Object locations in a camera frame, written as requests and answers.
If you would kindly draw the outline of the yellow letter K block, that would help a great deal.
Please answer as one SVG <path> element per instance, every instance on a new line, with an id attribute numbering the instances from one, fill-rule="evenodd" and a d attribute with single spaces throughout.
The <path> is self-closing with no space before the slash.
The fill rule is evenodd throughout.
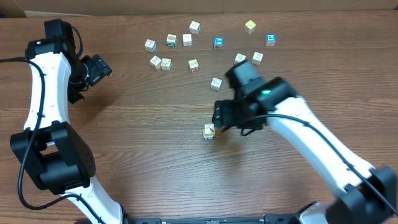
<path id="1" fill-rule="evenodd" d="M 203 128 L 203 138 L 214 137 L 215 136 L 215 126 L 214 124 L 206 124 Z"/>

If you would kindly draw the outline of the red side L block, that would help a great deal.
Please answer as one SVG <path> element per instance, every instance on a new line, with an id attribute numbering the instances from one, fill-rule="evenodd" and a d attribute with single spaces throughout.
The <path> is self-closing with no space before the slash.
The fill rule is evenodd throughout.
<path id="1" fill-rule="evenodd" d="M 222 80 L 221 79 L 213 78 L 212 82 L 211 82 L 211 85 L 210 85 L 210 88 L 212 90 L 214 90 L 214 91 L 220 91 L 221 85 L 222 85 Z"/>

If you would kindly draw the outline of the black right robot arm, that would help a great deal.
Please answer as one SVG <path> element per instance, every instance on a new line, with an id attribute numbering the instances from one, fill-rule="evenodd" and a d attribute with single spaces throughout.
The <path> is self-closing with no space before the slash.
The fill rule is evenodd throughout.
<path id="1" fill-rule="evenodd" d="M 383 223 L 397 215 L 397 175 L 377 169 L 348 149 L 311 111 L 305 99 L 281 77 L 266 81 L 244 60 L 225 77 L 232 100 L 215 102 L 212 122 L 242 136 L 270 127 L 318 172 L 334 196 L 299 211 L 264 215 L 265 223 Z"/>

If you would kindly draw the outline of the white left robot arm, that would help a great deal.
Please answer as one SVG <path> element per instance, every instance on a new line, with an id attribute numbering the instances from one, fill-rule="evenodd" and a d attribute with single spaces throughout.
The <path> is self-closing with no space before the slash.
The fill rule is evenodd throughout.
<path id="1" fill-rule="evenodd" d="M 75 27 L 61 19 L 46 21 L 45 38 L 28 43 L 18 62 L 32 71 L 30 110 L 24 130 L 13 134 L 10 147 L 21 163 L 17 192 L 21 203 L 41 210 L 69 199 L 90 223 L 127 223 L 123 207 L 104 190 L 95 176 L 96 164 L 86 142 L 71 127 L 68 105 L 83 99 L 82 92 L 111 74 L 99 56 L 83 56 L 75 45 Z M 36 187 L 59 198 L 45 205 L 27 203 L 22 193 L 24 174 Z"/>

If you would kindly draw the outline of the green side violin block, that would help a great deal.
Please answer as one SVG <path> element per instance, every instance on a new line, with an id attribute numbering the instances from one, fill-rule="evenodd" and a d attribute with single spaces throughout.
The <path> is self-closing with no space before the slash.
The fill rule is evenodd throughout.
<path id="1" fill-rule="evenodd" d="M 245 59 L 246 59 L 246 56 L 245 56 L 245 55 L 240 54 L 240 53 L 237 53 L 237 54 L 236 54 L 236 57 L 235 57 L 235 59 L 234 59 L 234 64 L 236 65 L 236 64 L 238 64 L 238 63 L 244 61 Z"/>

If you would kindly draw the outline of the red side picture block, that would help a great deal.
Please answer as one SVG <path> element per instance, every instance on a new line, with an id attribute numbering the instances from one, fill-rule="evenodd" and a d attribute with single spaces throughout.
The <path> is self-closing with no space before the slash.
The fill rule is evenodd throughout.
<path id="1" fill-rule="evenodd" d="M 263 54 L 260 52 L 254 52 L 251 63 L 255 65 L 260 65 L 262 62 Z"/>

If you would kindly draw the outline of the yellow side picture block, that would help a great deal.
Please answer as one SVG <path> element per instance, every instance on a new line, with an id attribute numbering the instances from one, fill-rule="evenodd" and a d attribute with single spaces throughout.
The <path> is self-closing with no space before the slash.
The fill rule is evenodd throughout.
<path id="1" fill-rule="evenodd" d="M 160 67 L 161 67 L 161 63 L 162 63 L 162 59 L 161 58 L 159 58 L 158 56 L 153 56 L 151 59 L 150 59 L 150 65 L 152 66 L 152 67 L 154 67 L 156 70 L 158 70 Z"/>

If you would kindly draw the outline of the blue top picture block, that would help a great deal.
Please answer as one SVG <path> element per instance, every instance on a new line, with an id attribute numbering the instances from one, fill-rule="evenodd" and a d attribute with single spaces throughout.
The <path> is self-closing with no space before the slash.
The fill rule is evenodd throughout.
<path id="1" fill-rule="evenodd" d="M 213 48 L 214 49 L 222 49 L 223 48 L 223 38 L 222 37 L 215 37 L 213 41 Z"/>

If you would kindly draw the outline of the plain white wooden block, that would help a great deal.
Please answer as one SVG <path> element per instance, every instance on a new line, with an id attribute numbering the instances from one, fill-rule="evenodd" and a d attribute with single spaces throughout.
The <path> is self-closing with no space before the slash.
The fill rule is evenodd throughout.
<path id="1" fill-rule="evenodd" d="M 161 61 L 161 69 L 170 71 L 172 68 L 172 60 L 169 58 L 163 58 Z"/>

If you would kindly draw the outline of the blue top far block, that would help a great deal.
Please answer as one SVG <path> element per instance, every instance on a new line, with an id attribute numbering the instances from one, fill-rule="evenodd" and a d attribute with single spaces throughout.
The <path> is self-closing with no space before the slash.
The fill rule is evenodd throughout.
<path id="1" fill-rule="evenodd" d="M 276 36 L 275 34 L 267 34 L 266 35 L 266 46 L 271 47 L 274 46 L 276 43 Z"/>

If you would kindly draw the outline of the green letter B block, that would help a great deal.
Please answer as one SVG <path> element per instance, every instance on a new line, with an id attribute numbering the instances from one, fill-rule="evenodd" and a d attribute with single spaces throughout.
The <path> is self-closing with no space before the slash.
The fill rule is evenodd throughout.
<path id="1" fill-rule="evenodd" d="M 168 47 L 175 47 L 177 41 L 177 36 L 173 34 L 168 34 L 166 39 L 166 44 Z"/>

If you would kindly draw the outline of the yellow top wooden block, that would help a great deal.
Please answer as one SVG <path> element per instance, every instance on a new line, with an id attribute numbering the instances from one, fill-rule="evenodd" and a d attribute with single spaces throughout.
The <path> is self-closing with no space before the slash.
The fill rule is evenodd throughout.
<path id="1" fill-rule="evenodd" d="M 245 25 L 244 25 L 244 31 L 245 31 L 247 34 L 253 33 L 253 32 L 255 31 L 255 29 L 256 29 L 256 23 L 253 22 L 252 20 L 247 21 L 247 22 L 245 23 Z"/>

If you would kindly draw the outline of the ice cream picture block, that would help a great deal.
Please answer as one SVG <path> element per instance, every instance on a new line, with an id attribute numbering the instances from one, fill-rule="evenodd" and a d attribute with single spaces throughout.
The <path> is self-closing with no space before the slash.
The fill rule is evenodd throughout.
<path id="1" fill-rule="evenodd" d="M 191 34 L 183 34 L 182 35 L 183 46 L 188 47 L 192 46 L 192 35 Z"/>

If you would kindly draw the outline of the far white wooden block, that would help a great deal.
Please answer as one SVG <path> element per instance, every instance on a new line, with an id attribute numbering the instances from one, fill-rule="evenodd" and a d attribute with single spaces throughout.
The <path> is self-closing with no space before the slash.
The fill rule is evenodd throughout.
<path id="1" fill-rule="evenodd" d="M 200 31 L 200 23 L 192 21 L 190 26 L 189 26 L 189 31 L 192 34 L 197 35 Z"/>

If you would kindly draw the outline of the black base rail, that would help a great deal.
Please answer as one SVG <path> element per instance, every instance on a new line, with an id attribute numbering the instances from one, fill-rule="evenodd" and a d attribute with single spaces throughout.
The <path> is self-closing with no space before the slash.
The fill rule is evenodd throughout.
<path id="1" fill-rule="evenodd" d="M 224 217 L 224 218 L 129 218 L 130 224 L 299 224 L 296 214 L 268 214 L 260 217 Z"/>

